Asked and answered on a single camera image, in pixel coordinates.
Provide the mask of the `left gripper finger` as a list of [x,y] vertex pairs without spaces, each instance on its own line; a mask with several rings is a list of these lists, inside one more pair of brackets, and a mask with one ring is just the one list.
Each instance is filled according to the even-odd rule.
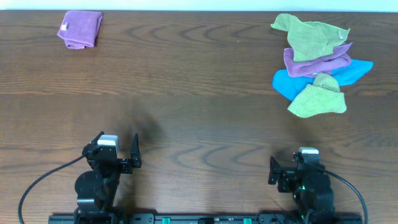
[[97,144],[99,138],[104,134],[103,131],[101,131],[91,142],[90,144]]
[[139,136],[137,133],[134,135],[134,139],[133,139],[132,146],[131,146],[129,153],[131,156],[132,166],[134,168],[141,168],[142,161],[141,161],[141,153],[139,150]]

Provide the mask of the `light green cloth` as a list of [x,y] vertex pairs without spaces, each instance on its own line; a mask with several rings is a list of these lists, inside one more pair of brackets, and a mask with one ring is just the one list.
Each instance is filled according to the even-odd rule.
[[335,78],[319,73],[312,84],[294,98],[287,108],[299,118],[309,118],[323,113],[344,113],[347,110],[345,94]]

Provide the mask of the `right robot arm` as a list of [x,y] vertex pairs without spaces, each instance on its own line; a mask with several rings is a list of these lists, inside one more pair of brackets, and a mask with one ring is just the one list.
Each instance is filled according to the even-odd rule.
[[268,184],[277,185],[280,193],[292,194],[302,223],[332,223],[335,216],[334,194],[330,178],[323,172],[316,149],[295,152],[296,167],[282,167],[270,157]]

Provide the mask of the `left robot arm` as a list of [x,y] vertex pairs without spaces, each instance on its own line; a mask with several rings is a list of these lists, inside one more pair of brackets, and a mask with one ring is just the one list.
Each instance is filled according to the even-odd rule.
[[82,150],[91,170],[81,174],[75,182],[78,208],[75,223],[129,223],[130,217],[113,206],[120,176],[132,174],[142,165],[139,137],[134,135],[130,157],[118,157],[119,138],[100,132]]

